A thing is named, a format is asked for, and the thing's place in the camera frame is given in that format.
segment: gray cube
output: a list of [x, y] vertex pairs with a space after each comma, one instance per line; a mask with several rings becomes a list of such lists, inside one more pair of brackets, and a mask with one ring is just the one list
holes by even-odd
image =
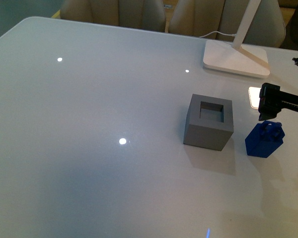
[[221, 151], [233, 132], [231, 100], [192, 95], [183, 144]]

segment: blue object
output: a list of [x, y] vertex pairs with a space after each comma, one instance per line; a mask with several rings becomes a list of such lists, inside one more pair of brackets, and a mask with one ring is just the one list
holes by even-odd
[[247, 155], [267, 158], [283, 144], [284, 136], [280, 122], [258, 123], [245, 139]]

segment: chair backrest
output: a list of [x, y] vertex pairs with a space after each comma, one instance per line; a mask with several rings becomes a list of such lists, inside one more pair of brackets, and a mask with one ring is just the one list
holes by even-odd
[[164, 32], [162, 0], [64, 0], [61, 19]]
[[[169, 25], [174, 34], [203, 36], [212, 31], [237, 32], [249, 0], [179, 0]], [[244, 43], [279, 47], [286, 35], [278, 0], [262, 0]], [[212, 34], [208, 38], [233, 41]]]

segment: glossy table surface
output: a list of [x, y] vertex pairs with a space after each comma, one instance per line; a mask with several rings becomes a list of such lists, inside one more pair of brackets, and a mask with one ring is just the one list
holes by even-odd
[[[2, 36], [0, 238], [298, 238], [298, 113], [269, 158], [244, 143], [248, 88], [298, 95], [298, 52], [265, 48], [263, 80], [203, 68], [204, 46], [39, 17]], [[232, 100], [222, 151], [183, 145], [192, 94]]]

